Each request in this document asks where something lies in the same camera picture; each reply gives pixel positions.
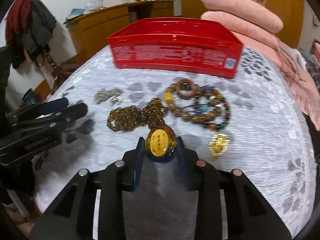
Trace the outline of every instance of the bed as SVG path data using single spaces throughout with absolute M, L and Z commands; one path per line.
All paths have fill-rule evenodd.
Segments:
M 122 107 L 144 107 L 151 98 L 163 98 L 164 90 L 181 78 L 219 88 L 230 104 L 232 116 L 224 132 L 228 150 L 212 161 L 208 142 L 212 132 L 184 122 L 169 113 L 165 122 L 181 136 L 186 147 L 217 169 L 241 169 L 275 209 L 294 237 L 311 216 L 316 188 L 316 164 L 306 121 L 286 82 L 272 61 L 245 47 L 234 79 L 164 70 L 117 69 L 107 46 L 88 60 L 58 89 L 51 100 L 66 97 L 70 104 L 88 105 L 86 117 L 63 132 L 63 143 L 39 155 L 35 164 L 35 201 L 41 212 L 49 206 L 81 168 L 105 169 L 134 149 L 149 129 L 113 132 L 106 126 L 112 108 L 99 105 L 93 95 L 101 88 L 124 90 Z M 145 159 L 140 186 L 125 192 L 124 218 L 127 239 L 193 239 L 197 193 L 186 192 L 180 182 L 177 161 L 167 164 Z M 95 212 L 93 238 L 97 239 Z M 223 238 L 228 237 L 223 211 Z

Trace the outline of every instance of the turquoise bead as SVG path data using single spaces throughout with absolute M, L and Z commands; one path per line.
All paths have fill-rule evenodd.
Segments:
M 208 106 L 207 105 L 201 106 L 200 109 L 202 110 L 202 112 L 207 112 L 208 111 Z

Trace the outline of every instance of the red box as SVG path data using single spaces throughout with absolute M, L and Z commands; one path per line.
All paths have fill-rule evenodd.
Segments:
M 147 18 L 109 38 L 117 68 L 187 71 L 233 78 L 243 44 L 220 23 Z

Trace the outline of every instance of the wooden cabinet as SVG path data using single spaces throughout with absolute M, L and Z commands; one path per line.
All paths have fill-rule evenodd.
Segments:
M 73 44 L 83 61 L 108 45 L 107 38 L 130 24 L 129 13 L 138 20 L 151 17 L 173 17 L 173 2 L 144 1 L 120 4 L 82 15 L 67 23 Z
M 182 16 L 200 18 L 207 11 L 200 0 L 181 0 Z M 282 31 L 276 36 L 296 48 L 302 30 L 304 0 L 267 0 L 266 8 L 278 15 L 284 23 Z

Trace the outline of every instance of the white wall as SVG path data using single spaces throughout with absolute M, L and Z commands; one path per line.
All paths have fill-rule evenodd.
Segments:
M 53 59 L 60 63 L 69 59 L 76 54 L 71 37 L 67 28 L 63 25 L 66 16 L 69 15 L 72 8 L 84 8 L 89 0 L 41 0 L 46 7 L 51 11 L 58 21 L 58 26 L 53 31 L 53 38 L 49 45 L 51 47 L 51 56 Z M 125 0 L 103 0 L 104 6 L 109 7 L 126 2 Z M 174 5 L 175 15 L 181 15 L 181 1 L 175 0 Z M 0 23 L 0 47 L 6 44 L 5 42 L 5 20 Z M 17 70 L 11 68 L 9 76 L 9 88 L 7 89 L 6 97 L 8 101 L 15 101 L 17 105 L 21 103 L 21 95 L 24 94 L 29 88 L 36 88 L 42 82 L 44 76 L 48 77 L 49 84 L 52 84 L 52 78 L 48 72 L 48 67 L 39 69 L 36 66 L 29 66 L 24 63 Z
M 320 26 L 316 27 L 313 24 L 314 12 L 306 0 L 304 0 L 304 16 L 303 25 L 299 41 L 299 47 L 309 52 L 313 41 L 317 39 L 320 41 Z

